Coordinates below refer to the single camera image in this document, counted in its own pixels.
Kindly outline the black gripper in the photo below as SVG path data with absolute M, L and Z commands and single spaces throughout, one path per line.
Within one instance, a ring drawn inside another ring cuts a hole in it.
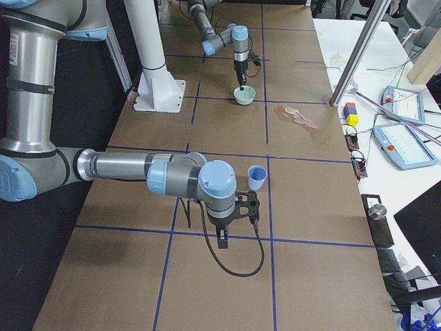
M 246 71 L 248 66 L 248 60 L 235 60 L 234 59 L 234 69 L 236 72 L 238 85 L 240 90 L 244 90 L 244 87 L 246 86 Z
M 232 216 L 217 218 L 209 216 L 209 221 L 216 228 L 217 243 L 219 249 L 228 249 L 228 225 L 234 220 Z

